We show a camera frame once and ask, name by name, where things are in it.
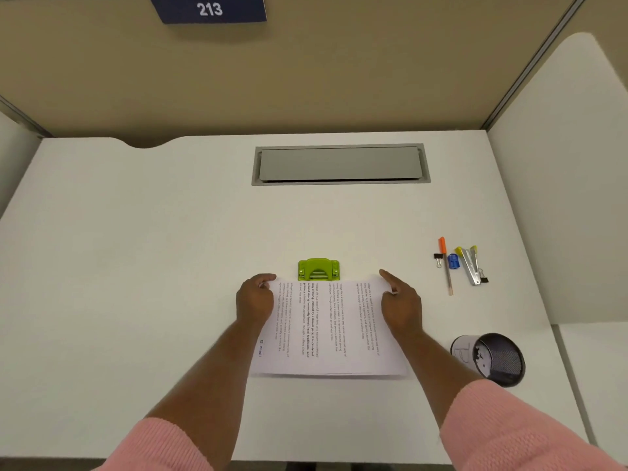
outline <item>pen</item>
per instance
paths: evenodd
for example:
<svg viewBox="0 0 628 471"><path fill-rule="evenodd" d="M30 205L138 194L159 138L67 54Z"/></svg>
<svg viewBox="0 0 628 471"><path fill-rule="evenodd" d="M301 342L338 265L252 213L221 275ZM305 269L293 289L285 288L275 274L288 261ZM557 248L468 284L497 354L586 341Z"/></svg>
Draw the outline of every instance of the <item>pen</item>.
<svg viewBox="0 0 628 471"><path fill-rule="evenodd" d="M440 246L440 252L443 253L444 258L447 258L447 246L445 245L445 237L442 236L438 239L438 245ZM451 285L451 274L449 273L449 264L445 260L445 272L447 273L447 285L449 286L449 295L453 295L453 286Z"/></svg>

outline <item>green hole punch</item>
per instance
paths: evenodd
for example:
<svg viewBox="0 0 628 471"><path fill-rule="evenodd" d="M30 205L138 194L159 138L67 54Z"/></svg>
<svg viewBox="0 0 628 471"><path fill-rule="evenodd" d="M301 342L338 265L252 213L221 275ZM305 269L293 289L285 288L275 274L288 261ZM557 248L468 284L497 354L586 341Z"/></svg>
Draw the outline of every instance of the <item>green hole punch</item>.
<svg viewBox="0 0 628 471"><path fill-rule="evenodd" d="M299 281L339 281L340 262L324 257L299 261Z"/></svg>

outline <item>person's left hand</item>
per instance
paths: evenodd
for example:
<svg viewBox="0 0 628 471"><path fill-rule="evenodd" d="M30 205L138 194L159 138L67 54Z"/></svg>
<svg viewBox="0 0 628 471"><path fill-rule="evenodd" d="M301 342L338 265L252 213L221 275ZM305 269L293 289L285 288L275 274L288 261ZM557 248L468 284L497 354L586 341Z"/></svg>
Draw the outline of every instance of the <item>person's left hand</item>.
<svg viewBox="0 0 628 471"><path fill-rule="evenodd" d="M274 299L266 281L273 281L276 274L256 274L240 286L236 294L237 319L244 322L265 324L271 316Z"/></svg>

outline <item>hand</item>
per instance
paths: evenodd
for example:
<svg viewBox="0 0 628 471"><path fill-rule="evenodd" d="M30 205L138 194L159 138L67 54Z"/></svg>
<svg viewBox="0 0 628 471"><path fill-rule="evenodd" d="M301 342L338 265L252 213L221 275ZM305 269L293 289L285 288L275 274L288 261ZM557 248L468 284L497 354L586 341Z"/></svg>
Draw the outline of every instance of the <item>hand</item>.
<svg viewBox="0 0 628 471"><path fill-rule="evenodd" d="M414 288L384 269L379 273L393 290L382 296L382 314L394 337L399 340L405 333L423 333L421 298Z"/></svg>
<svg viewBox="0 0 628 471"><path fill-rule="evenodd" d="M274 299L266 281L273 281L276 274L256 274L240 286L236 294L237 319L264 325L271 316Z"/></svg>

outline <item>person's right hand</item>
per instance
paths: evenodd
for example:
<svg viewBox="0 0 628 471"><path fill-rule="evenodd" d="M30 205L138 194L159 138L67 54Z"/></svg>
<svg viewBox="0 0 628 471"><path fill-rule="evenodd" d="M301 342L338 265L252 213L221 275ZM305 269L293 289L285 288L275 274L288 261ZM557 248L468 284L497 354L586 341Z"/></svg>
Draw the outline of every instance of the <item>person's right hand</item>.
<svg viewBox="0 0 628 471"><path fill-rule="evenodd" d="M384 269L379 273L393 290L382 296L382 314L392 334L399 340L405 333L422 333L421 298L414 288Z"/></svg>

